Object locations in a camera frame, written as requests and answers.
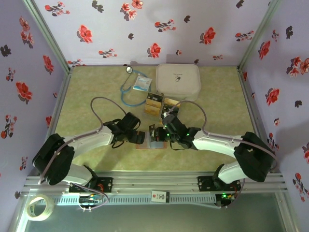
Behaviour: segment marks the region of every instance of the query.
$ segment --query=white label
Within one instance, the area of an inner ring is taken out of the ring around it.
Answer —
[[[152,202],[161,202],[161,203],[169,202],[169,200],[167,199],[167,192],[152,191],[151,192],[151,201]]]

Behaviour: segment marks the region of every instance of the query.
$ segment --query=wire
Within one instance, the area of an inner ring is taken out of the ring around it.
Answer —
[[[237,194],[237,188],[235,187],[235,185],[233,185],[233,184],[231,184],[231,186],[234,188],[234,190],[235,190],[235,193],[234,193],[234,195],[236,195]]]
[[[240,190],[239,190],[237,196],[235,197],[234,201],[232,201],[232,202],[228,205],[228,208],[231,207],[231,205],[234,204],[235,201],[238,200],[238,198],[239,198],[239,196],[240,196],[240,194],[241,194],[241,191],[243,190],[243,186],[244,186],[244,185],[245,185],[245,179],[242,180],[241,188],[240,188]]]
[[[99,207],[107,204],[110,201],[110,198],[104,192],[98,191],[98,190],[93,189],[93,188],[88,188],[88,187],[85,187],[85,186],[82,186],[82,185],[79,185],[79,184],[76,184],[76,183],[72,183],[72,184],[76,185],[77,187],[80,187],[81,189],[86,189],[86,190],[89,190],[89,191],[92,191],[92,192],[96,192],[96,193],[101,194],[101,195],[103,195],[107,198],[107,201],[103,202],[102,204],[99,204],[99,205],[96,205],[96,206],[93,206],[93,207],[89,207],[88,209],[86,207],[83,208],[81,205],[79,205],[79,207],[83,210],[91,211],[92,209],[99,208]]]
[[[277,166],[277,163],[278,163],[278,158],[272,153],[270,152],[269,150],[259,146],[259,145],[256,145],[256,144],[253,144],[253,143],[250,143],[250,142],[247,142],[247,141],[244,141],[244,140],[241,140],[241,139],[233,139],[233,138],[230,138],[229,136],[224,136],[224,135],[216,135],[216,134],[211,134],[210,132],[208,131],[205,131],[205,125],[206,125],[206,122],[207,122],[207,116],[206,116],[206,113],[204,111],[204,109],[197,103],[193,102],[193,101],[188,101],[188,100],[184,100],[184,101],[180,101],[178,102],[177,104],[175,104],[169,111],[168,111],[168,114],[173,111],[173,109],[181,104],[181,103],[184,103],[184,102],[190,102],[194,105],[196,105],[198,108],[200,108],[200,110],[202,111],[203,115],[204,115],[204,123],[203,123],[203,126],[202,126],[202,131],[204,132],[204,134],[207,136],[207,137],[212,137],[212,138],[219,138],[219,139],[228,139],[229,141],[231,141],[232,143],[233,142],[238,142],[238,143],[243,143],[243,144],[247,144],[247,145],[250,145],[250,146],[253,146],[255,148],[258,148],[260,149],[261,151],[264,151],[265,153],[269,154],[275,161],[276,161],[276,165],[275,167]]]
[[[99,98],[100,98],[100,99],[105,99],[105,100],[108,100],[108,101],[114,103],[115,105],[117,105],[117,106],[122,110],[122,112],[124,112],[125,115],[126,115],[126,112],[125,112],[125,110],[124,110],[120,105],[118,105],[116,102],[114,102],[113,100],[111,100],[111,99],[109,99],[109,98],[105,98],[105,97],[95,97],[95,98],[93,98],[93,99],[91,100],[91,102],[90,102],[90,108],[91,108],[91,111],[93,112],[93,114],[97,117],[97,119],[98,119],[99,122],[100,122],[100,127],[99,127],[98,131],[101,131],[101,130],[103,129],[103,121],[102,121],[102,119],[99,117],[99,115],[97,115],[97,113],[95,112],[95,110],[93,109],[93,101],[94,101],[95,99],[99,99]],[[53,163],[54,159],[56,158],[56,156],[59,154],[59,152],[60,152],[66,145],[72,143],[73,141],[76,141],[76,140],[81,139],[81,138],[85,138],[85,137],[87,137],[87,136],[90,136],[90,135],[93,135],[93,134],[96,134],[96,133],[97,133],[97,131],[95,130],[95,131],[92,131],[92,132],[89,132],[89,133],[81,134],[81,135],[79,135],[79,136],[77,136],[77,137],[75,137],[75,138],[72,138],[72,139],[68,140],[68,141],[65,142],[63,145],[61,145],[61,146],[57,149],[57,151],[54,153],[54,155],[51,157],[51,159],[49,160],[48,164],[46,165],[44,171],[43,171],[42,174],[40,175],[39,185],[40,185],[40,184],[42,183],[42,181],[44,180],[44,177],[45,177],[47,171],[49,170],[50,166],[52,165],[52,163]]]

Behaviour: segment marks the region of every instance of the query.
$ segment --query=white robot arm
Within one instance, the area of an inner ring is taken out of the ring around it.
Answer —
[[[97,133],[76,141],[74,137],[79,136],[61,138],[58,134],[53,134],[33,159],[33,165],[39,173],[43,173],[55,151],[66,141],[73,139],[70,145],[66,145],[59,152],[44,179],[50,185],[67,181],[93,188],[96,186],[96,174],[87,166],[72,164],[73,158],[99,146],[112,144],[113,148],[117,148],[118,146],[114,146],[116,142],[142,144],[145,133],[135,129],[139,123],[140,120],[137,117],[128,113],[123,119],[104,123],[102,130],[97,130]],[[236,159],[231,164],[220,165],[216,170],[212,180],[218,188],[247,177],[263,182],[274,160],[269,154],[239,142],[239,140],[245,140],[270,150],[251,132],[247,132],[244,136],[205,135],[200,128],[187,128],[173,114],[167,115],[162,123],[164,127],[155,129],[157,141],[178,143],[184,149],[215,151]]]

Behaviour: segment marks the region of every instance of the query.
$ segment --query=white box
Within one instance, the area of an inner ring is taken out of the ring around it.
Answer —
[[[201,90],[195,64],[159,64],[156,68],[156,92],[176,100],[195,101]]]

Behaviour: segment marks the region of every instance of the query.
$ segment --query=purple wall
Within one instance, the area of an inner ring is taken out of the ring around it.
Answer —
[[[309,14],[304,0],[282,1],[243,71],[268,141],[280,158],[302,231],[309,208]]]
[[[1,2],[0,33],[0,231],[7,231],[64,71],[22,1]]]
[[[219,66],[240,63],[270,0],[35,2],[70,65]]]

